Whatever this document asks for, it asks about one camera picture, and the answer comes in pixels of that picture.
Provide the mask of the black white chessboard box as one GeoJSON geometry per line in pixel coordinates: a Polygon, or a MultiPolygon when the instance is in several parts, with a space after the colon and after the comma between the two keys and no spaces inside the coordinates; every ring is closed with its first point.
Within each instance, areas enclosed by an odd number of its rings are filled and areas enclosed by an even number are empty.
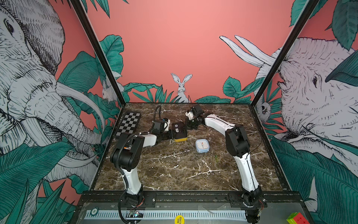
{"type": "Polygon", "coordinates": [[[134,133],[138,127],[140,118],[141,113],[127,111],[121,120],[116,137],[119,137],[122,133],[134,133]]]}

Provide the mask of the light blue small alarm clock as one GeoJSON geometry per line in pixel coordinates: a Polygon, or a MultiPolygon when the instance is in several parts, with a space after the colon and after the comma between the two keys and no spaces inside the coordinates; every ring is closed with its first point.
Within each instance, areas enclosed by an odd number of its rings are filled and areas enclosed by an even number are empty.
{"type": "Polygon", "coordinates": [[[207,153],[210,150],[209,141],[206,139],[196,140],[195,147],[198,153],[207,153]]]}

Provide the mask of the colourful puzzle cube on ledge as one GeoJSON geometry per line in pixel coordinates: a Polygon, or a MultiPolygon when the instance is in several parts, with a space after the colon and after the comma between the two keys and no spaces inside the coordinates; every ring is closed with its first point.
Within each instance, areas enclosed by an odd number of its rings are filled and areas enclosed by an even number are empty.
{"type": "Polygon", "coordinates": [[[309,221],[300,212],[290,214],[286,221],[289,224],[309,224],[309,221]]]}

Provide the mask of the yellow square alarm clock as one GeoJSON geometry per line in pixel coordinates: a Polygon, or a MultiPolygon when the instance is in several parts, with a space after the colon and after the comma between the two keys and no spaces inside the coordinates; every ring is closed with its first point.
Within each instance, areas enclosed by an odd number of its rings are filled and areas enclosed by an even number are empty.
{"type": "Polygon", "coordinates": [[[187,129],[184,122],[172,124],[172,136],[175,142],[187,141],[187,129]]]}

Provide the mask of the yellow round sticker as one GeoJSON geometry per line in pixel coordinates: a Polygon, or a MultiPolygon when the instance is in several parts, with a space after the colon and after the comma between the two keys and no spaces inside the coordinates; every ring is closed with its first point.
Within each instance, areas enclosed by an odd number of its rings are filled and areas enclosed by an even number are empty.
{"type": "Polygon", "coordinates": [[[182,215],[177,215],[174,220],[175,224],[185,224],[185,218],[182,215]]]}

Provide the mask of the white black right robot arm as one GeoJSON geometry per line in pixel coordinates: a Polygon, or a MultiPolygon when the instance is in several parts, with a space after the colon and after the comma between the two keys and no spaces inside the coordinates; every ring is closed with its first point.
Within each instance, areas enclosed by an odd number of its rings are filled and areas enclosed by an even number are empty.
{"type": "Polygon", "coordinates": [[[242,184],[242,200],[245,206],[263,208],[260,197],[263,195],[250,159],[250,142],[242,125],[232,124],[213,113],[205,113],[199,104],[195,104],[185,113],[186,125],[196,129],[199,125],[210,127],[225,136],[226,150],[233,156],[242,184]]]}

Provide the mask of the white perforated rail strip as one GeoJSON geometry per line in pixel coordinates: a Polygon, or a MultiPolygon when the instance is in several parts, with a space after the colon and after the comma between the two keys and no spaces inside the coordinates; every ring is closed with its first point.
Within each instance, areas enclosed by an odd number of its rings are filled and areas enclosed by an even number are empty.
{"type": "MultiPolygon", "coordinates": [[[[207,211],[207,210],[139,210],[139,211],[122,211],[122,216],[126,220],[174,220],[178,216],[182,216],[185,220],[235,220],[246,221],[245,211],[207,211]]],[[[87,210],[84,217],[85,220],[120,220],[118,211],[115,210],[99,210],[94,213],[87,210]]]]}

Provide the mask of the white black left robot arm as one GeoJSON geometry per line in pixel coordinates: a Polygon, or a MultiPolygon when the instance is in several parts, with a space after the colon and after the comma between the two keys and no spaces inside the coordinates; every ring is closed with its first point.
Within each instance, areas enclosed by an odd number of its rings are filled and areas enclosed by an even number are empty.
{"type": "Polygon", "coordinates": [[[116,149],[113,150],[110,161],[123,176],[125,184],[125,199],[135,207],[144,201],[143,186],[139,180],[137,166],[144,147],[151,147],[163,140],[172,139],[169,130],[170,120],[159,119],[153,122],[148,132],[124,132],[119,136],[116,149]]]}

